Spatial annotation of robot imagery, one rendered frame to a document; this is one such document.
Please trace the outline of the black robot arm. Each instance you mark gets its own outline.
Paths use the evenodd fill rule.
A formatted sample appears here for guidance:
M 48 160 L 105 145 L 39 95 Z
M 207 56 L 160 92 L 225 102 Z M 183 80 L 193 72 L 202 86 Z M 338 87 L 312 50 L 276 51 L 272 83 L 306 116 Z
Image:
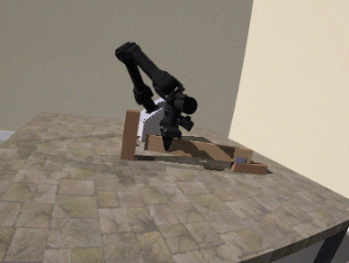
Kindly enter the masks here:
M 194 97 L 184 94 L 185 88 L 174 76 L 170 76 L 166 71 L 160 70 L 151 59 L 144 54 L 136 42 L 122 44 L 115 51 L 116 58 L 123 62 L 132 79 L 133 93 L 137 104 L 142 104 L 146 109 L 145 113 L 152 113 L 159 105 L 152 100 L 152 92 L 148 85 L 144 83 L 139 73 L 139 67 L 146 75 L 152 79 L 155 92 L 166 101 L 166 108 L 177 110 L 186 114 L 193 114 L 198 103 Z M 137 65 L 138 64 L 138 65 Z M 139 67 L 138 67 L 139 66 Z M 178 89 L 176 89 L 178 87 Z M 175 90 L 176 89 L 176 90 Z M 166 96 L 167 95 L 167 96 Z M 178 116 L 176 125 L 182 126 L 188 132 L 194 126 L 191 117 Z

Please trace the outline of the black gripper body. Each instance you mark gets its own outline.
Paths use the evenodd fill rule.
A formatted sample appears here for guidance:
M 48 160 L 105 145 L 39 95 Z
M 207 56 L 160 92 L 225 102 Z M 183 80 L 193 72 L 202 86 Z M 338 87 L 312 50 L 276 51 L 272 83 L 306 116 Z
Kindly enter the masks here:
M 176 125 L 178 116 L 181 116 L 180 112 L 166 108 L 164 113 L 164 119 L 162 119 L 159 124 L 160 126 L 163 125 L 162 135 L 165 137 L 181 139 L 182 133 L 179 130 L 178 125 Z

